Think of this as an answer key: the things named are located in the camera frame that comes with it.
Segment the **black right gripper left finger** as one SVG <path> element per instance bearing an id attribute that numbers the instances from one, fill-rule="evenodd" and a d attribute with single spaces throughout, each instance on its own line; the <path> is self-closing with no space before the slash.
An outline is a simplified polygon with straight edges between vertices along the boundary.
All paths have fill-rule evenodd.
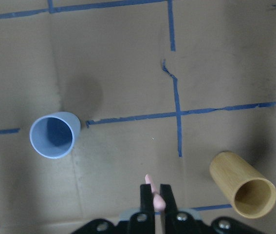
<path id="1" fill-rule="evenodd" d="M 117 225 L 106 219 L 94 219 L 74 234 L 154 234 L 155 212 L 153 194 L 149 184 L 140 186 L 140 208 L 129 213 L 129 217 L 119 220 Z"/>

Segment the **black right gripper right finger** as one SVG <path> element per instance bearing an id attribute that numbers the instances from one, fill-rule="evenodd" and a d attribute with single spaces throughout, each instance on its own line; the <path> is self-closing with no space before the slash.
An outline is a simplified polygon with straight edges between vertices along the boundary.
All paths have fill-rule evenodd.
<path id="1" fill-rule="evenodd" d="M 160 185 L 160 196 L 166 203 L 163 213 L 166 234 L 260 234 L 261 231 L 236 219 L 221 216 L 205 224 L 195 210 L 177 207 L 170 185 Z"/>

